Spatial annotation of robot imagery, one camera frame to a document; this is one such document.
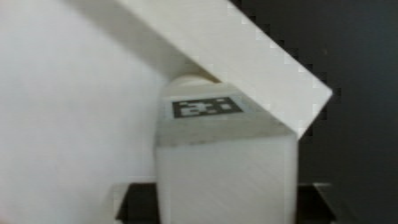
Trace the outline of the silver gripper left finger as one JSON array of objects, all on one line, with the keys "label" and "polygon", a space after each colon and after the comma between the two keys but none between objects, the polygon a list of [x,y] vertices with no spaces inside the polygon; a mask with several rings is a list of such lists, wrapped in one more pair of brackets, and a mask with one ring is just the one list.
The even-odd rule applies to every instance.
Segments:
[{"label": "silver gripper left finger", "polygon": [[87,224],[158,224],[154,182],[120,183],[110,188]]}]

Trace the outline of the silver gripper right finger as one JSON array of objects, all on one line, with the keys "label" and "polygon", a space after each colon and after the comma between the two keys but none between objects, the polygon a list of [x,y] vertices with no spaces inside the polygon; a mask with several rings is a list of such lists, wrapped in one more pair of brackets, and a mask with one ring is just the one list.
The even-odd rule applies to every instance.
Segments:
[{"label": "silver gripper right finger", "polygon": [[330,183],[300,183],[296,224],[355,224],[355,216]]}]

